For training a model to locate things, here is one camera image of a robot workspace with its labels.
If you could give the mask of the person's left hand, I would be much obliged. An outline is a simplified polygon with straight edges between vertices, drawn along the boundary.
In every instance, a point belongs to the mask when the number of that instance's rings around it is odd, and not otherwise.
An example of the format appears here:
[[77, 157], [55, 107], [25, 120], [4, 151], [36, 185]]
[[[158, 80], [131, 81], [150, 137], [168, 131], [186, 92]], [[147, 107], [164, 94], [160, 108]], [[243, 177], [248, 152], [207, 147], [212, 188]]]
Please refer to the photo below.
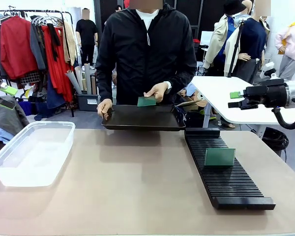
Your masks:
[[164, 94], [168, 93], [172, 88], [169, 81], [155, 84], [150, 91], [144, 92], [144, 97], [148, 98], [151, 96], [155, 97], [156, 103], [160, 103], [163, 100]]

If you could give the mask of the person's right hand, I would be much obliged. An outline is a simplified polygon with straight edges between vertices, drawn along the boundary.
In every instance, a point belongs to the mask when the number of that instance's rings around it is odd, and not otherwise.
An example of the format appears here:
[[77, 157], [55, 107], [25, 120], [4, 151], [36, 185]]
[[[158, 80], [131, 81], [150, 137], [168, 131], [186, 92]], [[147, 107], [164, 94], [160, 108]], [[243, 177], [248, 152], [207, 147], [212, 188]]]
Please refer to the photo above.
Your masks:
[[108, 111], [112, 108], [113, 102], [107, 98], [101, 101], [97, 106], [97, 113], [100, 117], [107, 120], [109, 118]]

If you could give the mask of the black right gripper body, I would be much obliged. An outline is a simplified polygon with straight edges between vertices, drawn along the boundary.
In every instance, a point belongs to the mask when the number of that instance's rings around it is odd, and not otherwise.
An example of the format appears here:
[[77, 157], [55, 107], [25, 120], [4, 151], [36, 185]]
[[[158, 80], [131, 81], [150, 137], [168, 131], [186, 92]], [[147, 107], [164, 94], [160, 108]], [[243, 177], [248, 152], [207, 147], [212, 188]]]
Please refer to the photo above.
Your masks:
[[263, 104], [267, 108], [284, 107], [287, 104], [285, 84], [253, 86], [244, 90], [244, 98], [249, 105]]

